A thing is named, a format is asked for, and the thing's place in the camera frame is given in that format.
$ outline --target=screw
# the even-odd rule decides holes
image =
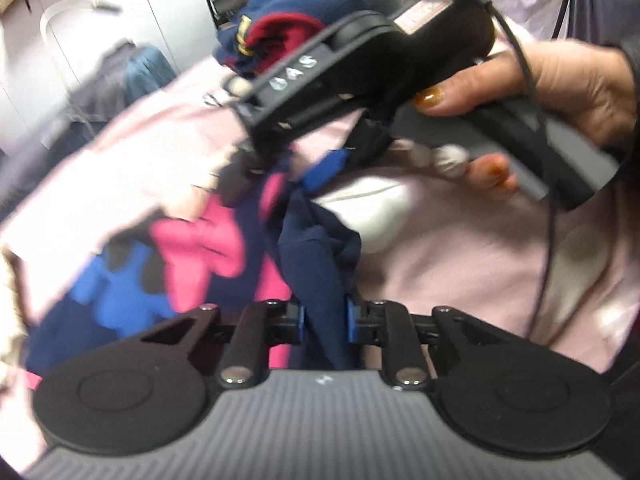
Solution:
[[[220,373],[220,378],[228,384],[243,384],[253,376],[254,373],[244,366],[230,366]]]
[[[427,373],[421,368],[402,368],[396,374],[396,380],[406,386],[417,386],[428,378]]]

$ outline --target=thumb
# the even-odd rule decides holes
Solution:
[[[462,70],[414,99],[418,110],[430,116],[465,114],[478,105],[521,93],[523,78],[511,52]]]

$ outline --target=gray ribbed surface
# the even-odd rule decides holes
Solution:
[[[452,432],[423,394],[375,371],[279,370],[223,394],[190,434],[154,452],[91,458],[50,452],[28,480],[620,480],[590,452],[504,458]]]

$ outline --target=human hand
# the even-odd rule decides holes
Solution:
[[[631,145],[638,120],[634,78],[617,49],[578,41],[524,46],[538,98],[599,146]],[[415,104],[429,116],[454,116],[486,102],[524,93],[522,72],[513,52],[503,52],[421,92]],[[466,174],[476,187],[509,194],[517,189],[505,156],[495,153],[472,161]]]

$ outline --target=white wall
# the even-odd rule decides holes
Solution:
[[[8,153],[65,101],[38,30],[43,10],[56,1],[30,0],[30,14],[24,1],[17,0],[1,17],[0,148]],[[90,74],[100,56],[123,38],[155,45],[178,72],[216,45],[205,0],[107,1],[121,5],[124,12],[110,16],[71,10],[52,22],[49,37],[72,84]]]

